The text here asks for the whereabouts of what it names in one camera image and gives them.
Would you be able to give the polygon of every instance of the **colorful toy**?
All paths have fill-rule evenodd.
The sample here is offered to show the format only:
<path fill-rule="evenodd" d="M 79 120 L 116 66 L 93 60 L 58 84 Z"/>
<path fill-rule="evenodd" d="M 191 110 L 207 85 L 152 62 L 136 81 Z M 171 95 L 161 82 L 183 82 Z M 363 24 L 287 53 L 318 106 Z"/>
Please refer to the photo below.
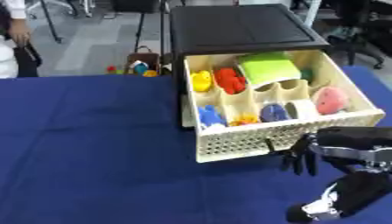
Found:
<path fill-rule="evenodd" d="M 279 122 L 290 119 L 288 113 L 278 103 L 271 103 L 262 108 L 260 119 L 266 123 Z"/>
<path fill-rule="evenodd" d="M 117 74 L 117 68 L 115 66 L 108 66 L 106 68 L 107 74 Z"/>
<path fill-rule="evenodd" d="M 137 60 L 132 63 L 129 68 L 131 68 L 135 74 L 142 75 L 149 69 L 149 65 L 141 60 Z"/>
<path fill-rule="evenodd" d="M 218 85 L 229 95 L 235 95 L 245 89 L 245 77 L 238 76 L 231 67 L 220 69 L 215 73 L 215 79 Z"/>
<path fill-rule="evenodd" d="M 322 87 L 314 94 L 313 102 L 321 115 L 331 115 L 347 107 L 348 96 L 340 88 Z"/>
<path fill-rule="evenodd" d="M 213 77 L 208 71 L 200 71 L 191 74 L 193 90 L 196 92 L 207 92 L 213 85 Z"/>
<path fill-rule="evenodd" d="M 143 74 L 144 77 L 157 77 L 158 73 L 155 70 L 147 70 L 145 71 L 145 73 Z"/>
<path fill-rule="evenodd" d="M 203 129 L 209 127 L 226 127 L 226 121 L 221 117 L 221 115 L 216 111 L 215 106 L 206 105 L 203 107 L 198 107 L 199 119 L 201 121 Z"/>
<path fill-rule="evenodd" d="M 258 123 L 258 119 L 256 115 L 252 114 L 242 114 L 238 115 L 230 124 L 229 126 L 242 126 L 250 123 Z"/>

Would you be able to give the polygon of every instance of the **person's hand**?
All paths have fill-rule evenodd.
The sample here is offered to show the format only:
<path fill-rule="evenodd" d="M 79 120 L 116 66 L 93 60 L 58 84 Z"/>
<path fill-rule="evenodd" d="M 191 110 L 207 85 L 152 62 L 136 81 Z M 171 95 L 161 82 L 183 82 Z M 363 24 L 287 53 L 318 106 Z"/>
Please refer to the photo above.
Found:
<path fill-rule="evenodd" d="M 24 19 L 12 19 L 9 34 L 17 46 L 26 46 L 30 39 L 30 29 Z"/>

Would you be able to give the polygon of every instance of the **blue toy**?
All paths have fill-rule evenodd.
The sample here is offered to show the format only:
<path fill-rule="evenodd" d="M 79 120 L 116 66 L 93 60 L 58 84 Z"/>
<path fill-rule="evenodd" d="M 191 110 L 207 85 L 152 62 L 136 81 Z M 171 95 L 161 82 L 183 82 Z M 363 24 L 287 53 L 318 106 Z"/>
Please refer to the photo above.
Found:
<path fill-rule="evenodd" d="M 225 119 L 223 119 L 221 115 L 216 111 L 215 106 L 206 105 L 204 108 L 198 107 L 198 110 L 199 110 L 199 119 L 204 129 L 212 126 L 226 127 Z"/>
<path fill-rule="evenodd" d="M 278 103 L 271 103 L 262 108 L 260 119 L 265 123 L 272 123 L 290 119 L 284 107 Z"/>
<path fill-rule="evenodd" d="M 143 75 L 149 69 L 149 66 L 147 63 L 137 60 L 130 65 L 130 68 L 133 69 L 135 74 Z"/>

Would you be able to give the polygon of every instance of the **green sponge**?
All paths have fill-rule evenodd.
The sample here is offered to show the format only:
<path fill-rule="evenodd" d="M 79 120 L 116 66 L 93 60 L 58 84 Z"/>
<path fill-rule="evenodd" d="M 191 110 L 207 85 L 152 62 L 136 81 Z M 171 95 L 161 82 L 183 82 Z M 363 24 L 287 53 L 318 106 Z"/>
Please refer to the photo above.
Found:
<path fill-rule="evenodd" d="M 263 52 L 240 56 L 238 67 L 253 89 L 276 81 L 301 78 L 301 73 L 284 52 Z"/>

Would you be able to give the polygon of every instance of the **green toy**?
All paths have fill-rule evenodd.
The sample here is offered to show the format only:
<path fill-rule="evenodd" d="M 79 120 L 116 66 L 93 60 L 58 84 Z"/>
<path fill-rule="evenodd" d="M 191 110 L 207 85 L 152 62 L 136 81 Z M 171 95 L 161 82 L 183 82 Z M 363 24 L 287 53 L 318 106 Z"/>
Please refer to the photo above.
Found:
<path fill-rule="evenodd" d="M 308 81 L 309 84 L 312 84 L 314 79 L 314 74 L 311 69 L 303 69 L 301 70 L 301 80 Z"/>

